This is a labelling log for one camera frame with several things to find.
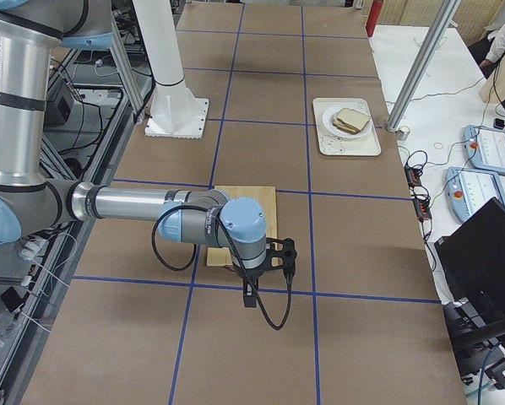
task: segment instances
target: white table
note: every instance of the white table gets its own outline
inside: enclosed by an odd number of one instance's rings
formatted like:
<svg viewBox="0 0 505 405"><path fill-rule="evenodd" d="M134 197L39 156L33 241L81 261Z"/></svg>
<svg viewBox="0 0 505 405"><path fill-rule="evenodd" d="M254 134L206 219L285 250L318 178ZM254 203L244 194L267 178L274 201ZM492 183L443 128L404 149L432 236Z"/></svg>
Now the white table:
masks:
<svg viewBox="0 0 505 405"><path fill-rule="evenodd" d="M370 44L386 101L395 102L397 99L426 32L427 28L423 27L379 25L376 28ZM475 84L480 78L482 80L475 87L457 95L427 97L410 103L401 125L409 127L411 134L406 141L399 142L399 146L407 148L410 152L425 150L429 161L435 163L444 163L448 160L450 146L462 140L464 127L469 124L492 127L494 118L499 117L495 112L495 105L486 108L486 104L478 95L485 79L459 33L455 29L448 29L444 37L414 98L428 94L455 93ZM392 107L393 104L388 103L389 111ZM505 115L501 106L498 107L498 111ZM401 149L403 162L407 156L406 151ZM410 163L412 165L422 163L423 159L423 154L416 155ZM446 182L447 168L463 166L466 160L464 147L459 144L453 147L451 158L446 165L428 165L425 168L421 182L432 197L441 193ZM505 191L505 176L501 176L501 180ZM451 235L460 226L449 206L445 192L442 192L432 205L432 219L431 242L441 236ZM426 223L425 227L428 231L429 224ZM449 292L442 272L435 272L435 282L441 300L446 302L449 300ZM467 387L466 390L472 392L475 388L477 384ZM477 396L468 397L468 401L469 404L476 403ZM485 389L482 392L481 403L505 405L505 390Z"/></svg>

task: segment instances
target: blue cable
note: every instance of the blue cable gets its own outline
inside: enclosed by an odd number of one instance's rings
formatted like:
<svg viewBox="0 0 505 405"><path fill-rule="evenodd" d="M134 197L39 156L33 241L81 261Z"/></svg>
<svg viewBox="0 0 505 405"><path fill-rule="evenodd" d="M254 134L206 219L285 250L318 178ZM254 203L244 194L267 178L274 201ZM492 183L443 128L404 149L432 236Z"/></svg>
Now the blue cable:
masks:
<svg viewBox="0 0 505 405"><path fill-rule="evenodd" d="M486 373L486 367L487 367L487 360L491 356L492 352L495 351L495 349L500 346L500 343L495 344L492 348L489 349L489 351L486 354L486 357L483 359L483 365L481 366L481 373L480 373L480 384L478 385L478 405L481 405L481 391L482 391L482 384L483 384L483 375Z"/></svg>

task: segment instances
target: wooden cutting board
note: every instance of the wooden cutting board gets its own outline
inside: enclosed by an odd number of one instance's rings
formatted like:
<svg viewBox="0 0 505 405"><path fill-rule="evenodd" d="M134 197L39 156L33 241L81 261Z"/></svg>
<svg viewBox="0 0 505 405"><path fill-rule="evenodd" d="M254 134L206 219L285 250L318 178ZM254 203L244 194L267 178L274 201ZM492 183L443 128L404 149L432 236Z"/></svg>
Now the wooden cutting board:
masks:
<svg viewBox="0 0 505 405"><path fill-rule="evenodd" d="M215 189L226 192L231 198L250 197L257 200L263 207L268 230L266 235L277 237L277 197L275 187L268 186L215 186ZM208 266L231 266L232 259L228 248L208 249Z"/></svg>

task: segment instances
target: plate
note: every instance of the plate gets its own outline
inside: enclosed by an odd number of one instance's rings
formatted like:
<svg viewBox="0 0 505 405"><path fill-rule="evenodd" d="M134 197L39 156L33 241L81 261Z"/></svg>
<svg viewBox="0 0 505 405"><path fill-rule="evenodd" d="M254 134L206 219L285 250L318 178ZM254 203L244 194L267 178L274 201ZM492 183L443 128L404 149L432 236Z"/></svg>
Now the plate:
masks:
<svg viewBox="0 0 505 405"><path fill-rule="evenodd" d="M322 114L322 124L326 127L326 129L331 132L333 135L339 138L344 138L344 139L358 139L366 135L371 131L372 127L372 119L369 119L369 122L365 125L365 127L358 132L356 135L353 135L351 133L347 133L345 131L341 131L334 125L334 118L335 116L341 111L343 108L345 108L345 105L331 105L329 108L326 109L326 111L323 112Z"/></svg>

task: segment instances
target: red fire extinguisher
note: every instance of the red fire extinguisher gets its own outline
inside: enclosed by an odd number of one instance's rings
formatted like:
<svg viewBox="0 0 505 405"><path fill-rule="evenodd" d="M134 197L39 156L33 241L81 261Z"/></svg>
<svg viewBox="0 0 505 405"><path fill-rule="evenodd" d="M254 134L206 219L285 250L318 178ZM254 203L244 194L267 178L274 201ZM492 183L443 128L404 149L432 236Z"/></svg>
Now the red fire extinguisher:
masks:
<svg viewBox="0 0 505 405"><path fill-rule="evenodd" d="M367 30L367 36L369 38L374 34L374 29L377 27L378 17L382 11L383 0L372 0L371 11L369 12L369 18L367 19L367 24L365 28Z"/></svg>

